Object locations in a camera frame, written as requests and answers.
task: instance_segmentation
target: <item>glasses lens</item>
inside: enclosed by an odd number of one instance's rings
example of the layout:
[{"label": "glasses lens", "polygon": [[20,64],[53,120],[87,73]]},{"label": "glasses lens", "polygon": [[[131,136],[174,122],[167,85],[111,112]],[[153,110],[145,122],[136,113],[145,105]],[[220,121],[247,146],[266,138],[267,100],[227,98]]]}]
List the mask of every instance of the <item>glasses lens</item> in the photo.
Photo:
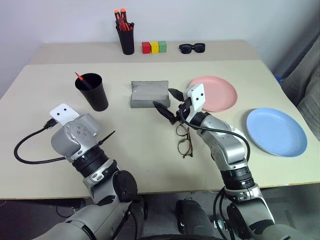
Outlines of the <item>glasses lens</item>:
[{"label": "glasses lens", "polygon": [[203,53],[206,49],[206,45],[204,43],[196,43],[194,45],[194,51],[197,53]]},{"label": "glasses lens", "polygon": [[184,137],[188,134],[189,131],[187,128],[185,128],[183,125],[180,124],[176,127],[175,132],[177,135]]},{"label": "glasses lens", "polygon": [[189,44],[182,44],[179,46],[179,49],[181,50],[181,52],[183,54],[189,54],[189,53],[191,53],[192,46]]},{"label": "glasses lens", "polygon": [[192,145],[190,140],[182,139],[178,143],[178,151],[183,156],[190,155],[192,157]]}]

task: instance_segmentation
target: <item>eyeglasses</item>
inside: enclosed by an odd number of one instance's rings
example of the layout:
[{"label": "eyeglasses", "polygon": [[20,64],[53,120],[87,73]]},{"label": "eyeglasses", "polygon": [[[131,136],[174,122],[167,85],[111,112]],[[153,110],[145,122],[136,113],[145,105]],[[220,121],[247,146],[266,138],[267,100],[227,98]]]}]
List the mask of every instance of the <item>eyeglasses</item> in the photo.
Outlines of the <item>eyeglasses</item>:
[{"label": "eyeglasses", "polygon": [[181,123],[176,127],[175,133],[180,137],[185,137],[178,142],[178,152],[182,155],[183,158],[185,158],[186,156],[193,157],[194,154],[189,127],[185,128]]},{"label": "eyeglasses", "polygon": [[183,54],[191,53],[192,49],[196,53],[203,53],[206,49],[206,45],[204,43],[195,43],[194,45],[191,44],[181,44],[179,45],[179,49]]}]

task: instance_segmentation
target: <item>beige table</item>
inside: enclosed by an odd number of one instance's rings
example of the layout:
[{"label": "beige table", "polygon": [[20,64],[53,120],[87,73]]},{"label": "beige table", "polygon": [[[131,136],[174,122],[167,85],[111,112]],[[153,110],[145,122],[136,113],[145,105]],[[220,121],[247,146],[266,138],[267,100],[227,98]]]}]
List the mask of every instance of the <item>beige table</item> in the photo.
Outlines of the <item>beige table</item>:
[{"label": "beige table", "polygon": [[[116,133],[101,147],[130,171],[140,193],[216,190],[223,181],[208,147],[191,131],[194,157],[177,151],[180,137],[154,108],[130,108],[131,81],[169,81],[170,88],[184,90],[199,76],[214,75],[229,81],[238,100],[229,110],[213,113],[242,130],[247,136],[248,113],[260,107],[275,108],[292,116],[304,129],[308,148],[295,158],[270,155],[250,139],[249,167],[261,187],[306,184],[320,181],[319,143],[303,117],[282,92],[272,73],[257,54],[242,41],[208,42],[203,54],[179,53],[178,42],[168,43],[168,52],[125,56],[118,43],[50,44],[42,47],[25,66],[0,100],[1,168],[0,198],[73,198],[88,196],[82,176],[66,160],[27,165],[15,160],[13,149],[26,135],[50,119],[49,111],[66,103],[79,113],[90,113],[101,125],[97,139]],[[95,112],[74,87],[75,74],[97,73],[109,107]],[[170,110],[178,102],[171,98]],[[59,125],[39,134],[19,151],[26,160],[59,157],[51,136]]]}]

